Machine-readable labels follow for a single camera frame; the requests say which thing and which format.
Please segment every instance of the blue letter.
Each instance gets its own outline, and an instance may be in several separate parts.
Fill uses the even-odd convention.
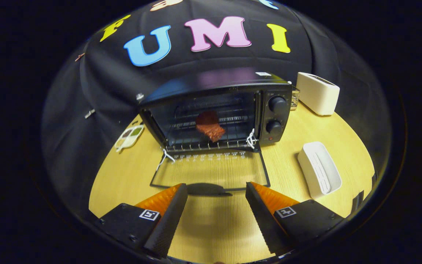
[[[274,10],[278,10],[279,8],[275,7],[274,5],[272,5],[272,3],[268,0],[259,0],[263,5],[266,5],[267,7],[271,7]]]
[[[167,56],[171,48],[169,34],[167,33],[169,29],[170,26],[163,26],[151,31],[151,35],[156,35],[159,44],[159,49],[152,54],[144,52],[144,47],[142,46],[144,35],[135,37],[125,43],[123,48],[128,50],[128,55],[133,65],[138,67],[152,65]]]

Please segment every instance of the white box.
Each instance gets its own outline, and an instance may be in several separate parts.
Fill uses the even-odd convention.
[[[333,83],[309,73],[298,72],[296,88],[299,100],[317,115],[333,115],[340,88]]]
[[[310,197],[313,199],[331,194],[341,187],[340,173],[321,142],[304,144],[297,159],[304,172]]]

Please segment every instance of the pink letter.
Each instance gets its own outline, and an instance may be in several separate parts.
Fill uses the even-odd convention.
[[[248,47],[252,45],[252,42],[245,35],[245,30],[243,29],[244,21],[243,17],[227,16],[222,20],[218,28],[203,18],[186,22],[185,26],[191,28],[195,41],[195,45],[191,47],[191,50],[200,52],[211,48],[211,44],[204,39],[205,35],[218,47],[222,46],[226,35],[229,35],[229,40],[226,42],[229,47]]]

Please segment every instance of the meat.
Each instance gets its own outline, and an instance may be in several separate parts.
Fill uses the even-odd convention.
[[[202,112],[196,118],[196,129],[207,135],[212,142],[217,142],[226,133],[219,125],[218,115],[215,111]]]

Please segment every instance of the yellow letter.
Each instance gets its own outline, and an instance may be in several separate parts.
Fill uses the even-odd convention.
[[[104,36],[102,37],[102,39],[100,40],[100,42],[102,42],[103,40],[105,40],[107,37],[109,37],[110,35],[112,35],[113,33],[115,33],[115,31],[117,30],[118,27],[120,27],[123,23],[123,20],[129,18],[131,15],[127,15],[126,17],[118,20],[117,22],[109,25],[107,28],[104,29]]]
[[[281,26],[275,24],[266,24],[273,32],[274,44],[271,46],[274,51],[289,53],[291,49],[288,47],[286,42],[287,30]]]
[[[156,11],[159,9],[163,9],[164,7],[172,6],[182,2],[183,0],[164,0],[152,6],[151,12]]]

